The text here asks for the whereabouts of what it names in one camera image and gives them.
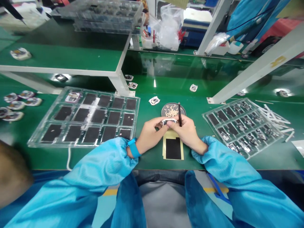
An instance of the blue cloth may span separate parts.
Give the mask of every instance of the blue cloth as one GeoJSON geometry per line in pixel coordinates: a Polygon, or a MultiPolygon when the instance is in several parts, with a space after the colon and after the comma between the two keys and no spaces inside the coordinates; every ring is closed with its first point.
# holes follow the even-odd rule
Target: blue cloth
{"type": "MultiPolygon", "coordinates": [[[[218,181],[229,187],[233,220],[227,218],[203,190],[193,171],[185,175],[187,212],[193,227],[304,227],[304,213],[238,153],[217,139],[202,139],[209,145],[204,156],[192,151],[218,181]]],[[[119,137],[103,143],[86,155],[60,180],[45,184],[6,227],[90,227],[97,197],[108,186],[120,184],[117,202],[105,227],[146,227],[143,203],[132,169],[127,140],[119,137]]]]}

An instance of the stacked plastic tray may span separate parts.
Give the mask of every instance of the stacked plastic tray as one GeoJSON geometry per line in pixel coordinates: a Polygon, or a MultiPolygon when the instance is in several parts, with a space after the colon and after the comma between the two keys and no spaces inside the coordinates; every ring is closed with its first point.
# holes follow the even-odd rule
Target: stacked plastic tray
{"type": "Polygon", "coordinates": [[[283,137],[248,98],[211,110],[203,117],[224,144],[246,159],[283,137]]]}
{"type": "Polygon", "coordinates": [[[96,147],[135,134],[140,98],[65,87],[28,141],[29,147],[96,147]]]}
{"type": "Polygon", "coordinates": [[[141,26],[143,4],[137,1],[76,0],[57,8],[65,19],[74,19],[76,31],[129,34],[141,26]]]}

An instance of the yellow backing paper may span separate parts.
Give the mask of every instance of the yellow backing paper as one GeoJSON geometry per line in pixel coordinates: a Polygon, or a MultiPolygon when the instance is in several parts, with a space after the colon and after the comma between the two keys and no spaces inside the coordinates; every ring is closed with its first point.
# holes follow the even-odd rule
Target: yellow backing paper
{"type": "MultiPolygon", "coordinates": [[[[178,138],[178,134],[173,131],[171,128],[165,133],[162,141],[162,155],[164,159],[166,159],[166,139],[176,139],[178,138]]],[[[181,160],[184,160],[184,146],[183,142],[180,141],[180,152],[181,152],[181,160]]]]}

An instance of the left hand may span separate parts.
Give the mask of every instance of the left hand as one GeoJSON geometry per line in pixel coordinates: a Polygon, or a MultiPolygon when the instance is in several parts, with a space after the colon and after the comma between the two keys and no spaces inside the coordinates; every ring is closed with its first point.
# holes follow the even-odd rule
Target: left hand
{"type": "MultiPolygon", "coordinates": [[[[169,126],[167,125],[162,126],[161,121],[163,119],[166,119],[166,117],[158,117],[145,122],[142,132],[135,143],[140,154],[155,147],[169,129],[169,126]]],[[[127,153],[130,158],[133,158],[129,147],[127,147],[127,153]]]]}

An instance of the sleeve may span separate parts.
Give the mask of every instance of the sleeve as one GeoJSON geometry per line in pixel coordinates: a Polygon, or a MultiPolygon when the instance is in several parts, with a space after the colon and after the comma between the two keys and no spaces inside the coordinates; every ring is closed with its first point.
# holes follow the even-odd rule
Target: sleeve
{"type": "Polygon", "coordinates": [[[118,137],[95,148],[62,179],[46,183],[6,227],[91,227],[98,197],[138,163],[126,147],[118,137]]]}
{"type": "Polygon", "coordinates": [[[229,188],[235,227],[304,227],[304,212],[237,152],[217,139],[202,138],[209,148],[193,157],[229,188]]]}

